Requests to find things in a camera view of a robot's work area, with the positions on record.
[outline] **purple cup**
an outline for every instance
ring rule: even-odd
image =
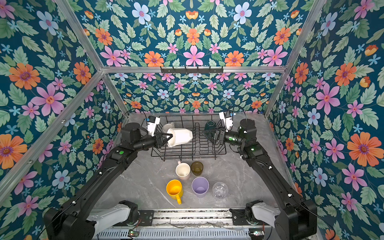
[[[192,182],[192,190],[198,198],[204,197],[209,189],[209,182],[205,177],[196,177]]]

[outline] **mug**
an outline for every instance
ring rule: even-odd
[[[176,174],[181,180],[188,180],[191,176],[191,167],[189,167],[188,163],[185,162],[177,162],[178,165],[176,167]]]
[[[171,198],[177,200],[178,204],[181,204],[181,197],[183,196],[184,190],[179,180],[171,180],[167,184],[167,193]]]

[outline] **pink flower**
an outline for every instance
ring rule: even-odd
[[[154,73],[143,73],[144,79],[148,79],[150,82],[152,82],[152,79],[156,79],[156,76]]]
[[[210,90],[217,88],[216,83],[213,83],[212,81],[208,83],[207,86],[208,86],[208,89]]]
[[[267,56],[267,53],[268,53],[268,51],[262,49],[260,52],[257,53],[257,55],[258,55],[257,58],[264,59],[264,57]]]
[[[85,102],[87,103],[88,101],[90,101],[90,102],[93,102],[93,95],[95,95],[93,92],[90,92],[89,94],[88,94],[88,96],[85,98]]]
[[[218,6],[220,4],[220,0],[209,0],[211,3],[215,2],[215,4]]]
[[[65,142],[61,142],[60,143],[60,146],[59,147],[59,151],[61,151],[61,154],[64,155],[65,152],[70,152],[70,147],[72,146],[72,144],[69,144],[68,141],[65,141]]]
[[[51,113],[51,108],[54,113],[61,113],[61,111],[64,109],[64,105],[59,102],[59,100],[64,99],[64,93],[55,94],[55,86],[53,84],[48,84],[48,93],[41,87],[37,87],[36,90],[42,96],[42,98],[34,97],[32,98],[31,103],[39,106],[44,105],[41,109],[43,116],[49,115]]]
[[[15,19],[15,16],[11,13],[15,9],[12,6],[6,4],[6,0],[0,0],[0,17],[5,18],[6,16],[8,16],[12,19]]]
[[[323,85],[325,84],[324,78],[317,79],[317,83],[314,85],[316,90],[318,91],[319,89],[323,89]]]
[[[243,78],[247,78],[246,76],[247,73],[235,73],[235,74],[236,74],[235,78],[236,79],[238,78],[239,81],[241,81]]]
[[[361,0],[361,6],[356,7],[354,10],[354,12],[357,13],[355,16],[355,20],[359,17],[365,18],[365,16],[367,15],[367,11],[371,10],[371,8],[373,8],[374,6],[375,3],[372,3],[372,0]]]
[[[287,80],[285,80],[284,84],[286,85],[285,86],[285,90],[288,90],[288,92],[291,90],[291,87],[293,87],[293,77],[288,77]]]
[[[296,166],[294,163],[291,163],[291,166],[289,168],[292,170],[292,172],[296,172]]]
[[[216,76],[216,79],[220,79],[220,82],[223,82],[224,80],[228,80],[230,73],[222,73],[220,75]]]
[[[89,117],[89,118],[91,118],[91,117],[93,117],[95,114],[93,113],[95,110],[94,109],[92,109],[92,107],[88,107],[88,108],[85,108],[86,109],[86,115]]]
[[[28,173],[24,177],[22,177],[20,182],[15,187],[15,194],[18,195],[19,193],[21,193],[24,189],[24,186],[25,187],[33,187],[33,181],[30,179],[36,177],[36,175],[37,175],[37,171],[33,171],[33,172]]]
[[[203,52],[198,53],[197,47],[195,45],[192,45],[190,50],[191,50],[191,53],[188,53],[188,52],[183,53],[184,57],[189,58],[185,64],[189,66],[193,63],[194,67],[196,66],[196,64],[203,65],[203,61],[200,58],[204,57],[205,54]]]
[[[301,93],[301,87],[297,88],[295,87],[295,91],[292,93],[292,96],[293,97],[293,101],[297,101],[299,102],[300,101],[300,97],[303,95],[303,93]]]
[[[310,144],[310,146],[312,147],[311,152],[315,152],[316,154],[318,154],[319,150],[321,150],[321,147],[319,147],[319,145],[320,141],[312,139],[312,143]]]
[[[45,151],[39,156],[39,162],[43,162],[45,160],[45,157],[52,157],[52,152],[49,151],[53,148],[53,144],[50,143],[45,148]]]
[[[97,85],[96,85],[96,90],[97,90],[98,92],[100,92],[100,90],[103,90],[103,89],[104,89],[103,84],[104,84],[104,82],[103,82],[102,80],[100,80],[100,81],[97,83]]]
[[[292,116],[294,116],[295,118],[297,118],[297,116],[299,115],[299,108],[297,108],[296,106],[292,109]]]
[[[341,200],[341,203],[347,206],[348,211],[351,211],[352,209],[354,211],[358,210],[358,208],[355,206],[358,201],[354,198],[351,199],[351,194],[349,192],[347,192],[347,195],[342,193],[341,196],[344,198]]]
[[[121,64],[120,63],[126,63],[126,61],[122,58],[119,58],[120,57],[120,50],[114,50],[113,53],[112,53],[112,50],[108,47],[108,46],[104,46],[104,50],[106,51],[105,52],[101,52],[100,55],[104,58],[108,58],[107,60],[107,65],[108,66],[112,66],[113,64],[115,64],[116,67],[120,67]]]
[[[353,105],[352,104],[348,104],[348,108],[349,110],[347,111],[348,114],[352,114],[352,117],[355,118],[356,117],[356,113],[357,114],[362,114],[362,111],[360,110],[362,107],[364,106],[364,104],[360,103],[358,104],[358,101],[355,100],[353,102]]]
[[[212,51],[212,54],[218,53],[218,50],[220,50],[220,47],[217,45],[217,43],[215,43],[215,45],[211,44],[211,48],[209,50]]]
[[[263,60],[263,63],[269,63],[268,66],[274,66],[283,64],[283,61],[280,58],[285,57],[288,53],[287,52],[281,52],[283,50],[283,46],[280,45],[276,48],[276,51],[273,51],[271,49],[268,50],[268,56],[269,58],[265,58]]]
[[[340,101],[337,98],[333,98],[338,92],[339,92],[340,87],[336,86],[329,91],[329,84],[326,83],[324,84],[323,92],[324,93],[316,93],[316,98],[321,100],[320,102],[317,103],[316,109],[322,109],[324,107],[324,112],[326,115],[328,115],[331,111],[331,106],[339,106]]]
[[[168,50],[169,50],[169,53],[174,53],[174,54],[176,54],[176,51],[178,51],[179,49],[176,47],[176,44],[172,45],[172,44],[170,43],[169,46],[168,46]]]
[[[287,149],[284,149],[284,147],[283,147],[282,144],[279,145],[279,147],[280,147],[280,152],[281,152],[281,155],[283,156],[284,161],[288,162],[288,158],[287,158],[287,156],[286,156],[288,150],[287,150]]]
[[[147,89],[147,87],[148,87],[147,83],[146,82],[142,82],[142,81],[139,82],[139,86],[140,86],[140,88],[142,88],[144,90]]]
[[[344,144],[336,145],[336,139],[332,139],[331,143],[332,143],[332,145],[329,142],[325,143],[325,146],[328,149],[330,149],[325,154],[327,156],[331,156],[332,155],[333,162],[337,162],[337,157],[339,157],[340,159],[344,159],[345,158],[344,154],[342,152],[340,152],[341,150],[344,149]]]
[[[25,110],[23,112],[23,115],[24,116],[29,115],[31,119],[34,119],[35,115],[40,115],[40,113],[37,111],[37,109],[39,109],[39,106],[34,106],[33,103],[31,102],[28,103],[28,106],[27,105],[22,106],[22,109]]]
[[[168,2],[172,3],[173,0],[163,0],[163,4],[166,6],[168,4]]]
[[[18,216],[20,217],[25,213],[26,216],[31,215],[32,209],[35,209],[39,206],[39,204],[35,203],[39,197],[34,197],[32,199],[31,195],[28,195],[25,199],[25,202],[19,203],[18,207],[20,209],[20,212]]]
[[[124,57],[125,60],[131,59],[131,53],[127,52],[127,50],[120,50],[120,57]]]
[[[167,82],[169,83],[171,79],[175,79],[175,76],[173,76],[172,73],[160,73],[160,76],[162,76],[161,80],[163,81],[167,80]]]
[[[364,175],[364,170],[358,169],[355,172],[355,167],[351,163],[348,165],[348,169],[349,171],[345,168],[342,169],[342,172],[344,173],[344,175],[347,176],[344,178],[344,182],[346,184],[350,184],[352,182],[352,187],[356,191],[359,190],[359,184],[363,187],[368,186],[367,183],[364,181],[364,179],[360,178]]]
[[[251,87],[252,87],[251,80],[249,80],[248,82],[245,81],[245,82],[244,82],[244,87],[245,87],[245,89],[247,89],[247,88],[251,88]]]
[[[63,79],[62,78],[60,78],[60,79],[55,78],[55,81],[52,82],[52,84],[56,86],[55,90],[59,90],[60,89],[60,91],[63,91],[64,88],[66,87],[66,85],[63,83]]]
[[[175,83],[175,89],[177,88],[177,90],[184,89],[183,86],[184,86],[184,84],[182,84],[180,81]]]

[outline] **orange flower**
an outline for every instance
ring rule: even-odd
[[[262,102],[261,101],[254,101],[253,103],[252,103],[252,108],[259,108],[259,107],[261,107],[262,106]]]
[[[369,87],[371,84],[371,80],[369,79],[368,76],[365,76],[363,77],[361,80],[360,80],[360,86],[362,86],[363,88],[367,88]]]
[[[377,137],[371,138],[367,132],[361,132],[360,136],[355,133],[351,137],[352,142],[348,142],[347,148],[351,150],[349,156],[352,160],[358,160],[358,164],[366,167],[367,161],[370,166],[374,167],[379,164],[377,157],[384,158],[384,150],[378,148],[381,141]]]
[[[77,81],[85,85],[91,78],[88,66],[86,66],[83,62],[75,63],[74,66],[76,68],[73,69],[73,73],[76,74]]]
[[[352,67],[353,63],[348,63],[346,65],[345,63],[341,65],[340,69],[337,69],[336,71],[336,77],[335,77],[335,82],[337,82],[337,85],[342,86],[347,86],[349,84],[349,81],[352,81],[355,77],[356,74],[356,67]]]
[[[197,32],[195,28],[191,28],[189,30],[189,33],[187,33],[187,38],[188,38],[187,40],[192,45],[196,45],[196,43],[200,41],[199,37],[200,37],[200,34]]]
[[[331,238],[333,238],[333,240],[340,240],[340,237],[335,235],[335,231],[333,231],[332,229],[325,230],[325,238],[327,240],[330,240]]]
[[[192,103],[192,107],[198,109],[199,107],[201,107],[201,103],[200,103],[199,101],[194,101],[194,102]]]
[[[277,31],[276,36],[273,38],[275,44],[283,45],[288,38],[291,36],[291,30],[289,28],[282,28],[280,31]]]
[[[199,12],[197,11],[187,11],[185,12],[185,15],[187,16],[187,19],[197,19],[198,15],[199,15]]]
[[[212,33],[211,33],[211,30],[209,30],[209,29],[205,29],[204,30],[204,35],[205,36],[210,36]]]
[[[364,53],[365,53],[366,56],[370,56],[370,55],[374,54],[377,50],[379,50],[379,48],[376,45],[369,45],[365,49]]]
[[[287,140],[285,141],[285,146],[287,147],[287,150],[292,151],[294,145],[295,144],[293,143],[292,139],[287,138]]]
[[[24,87],[26,90],[30,90],[40,82],[39,72],[29,64],[18,63],[17,68],[11,67],[9,72],[11,73],[9,79],[16,82],[15,85],[19,88]]]
[[[99,42],[103,43],[104,45],[112,45],[113,39],[111,37],[111,34],[108,31],[104,31],[103,28],[96,29],[95,35],[98,38]]]
[[[291,18],[295,18],[295,17],[297,17],[297,15],[299,15],[299,12],[300,12],[300,11],[298,11],[298,10],[293,11],[293,12],[291,13]]]
[[[13,162],[18,162],[23,156],[21,153],[27,151],[26,144],[22,144],[23,139],[15,136],[12,139],[11,134],[0,135],[0,164],[2,169],[13,167]]]
[[[85,15],[86,15],[89,19],[93,19],[93,13],[91,13],[90,11],[85,11],[84,13],[85,13]]]
[[[99,154],[99,153],[101,152],[101,150],[103,149],[103,147],[104,147],[103,140],[101,140],[101,138],[96,139],[96,140],[95,140],[95,143],[93,144],[93,149],[92,149],[92,151],[93,151],[95,154]]]
[[[308,74],[308,64],[307,63],[301,63],[300,66],[297,67],[296,73],[295,73],[295,82],[298,84],[302,84],[307,79]]]
[[[228,57],[225,58],[227,67],[240,67],[241,63],[244,62],[244,55],[239,53],[239,51],[233,51],[233,53],[228,53]]]
[[[144,62],[148,64],[148,67],[162,67],[164,66],[164,59],[161,58],[159,53],[155,53],[154,51],[149,51],[149,54],[146,53],[144,55]]]
[[[175,31],[175,35],[176,36],[181,36],[181,29],[177,29],[176,31]]]
[[[132,101],[131,102],[131,106],[133,108],[137,108],[137,109],[140,109],[141,108],[141,103],[137,102],[137,101]]]
[[[301,194],[303,191],[301,190],[301,187],[299,187],[299,184],[298,184],[297,182],[295,182],[295,187],[296,187],[296,191],[297,191],[297,193],[300,194],[300,196],[303,196],[303,195]]]

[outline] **white mug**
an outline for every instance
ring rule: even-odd
[[[176,174],[181,180],[188,180],[191,176],[191,167],[188,163],[185,162],[177,162],[178,165],[176,167]]]

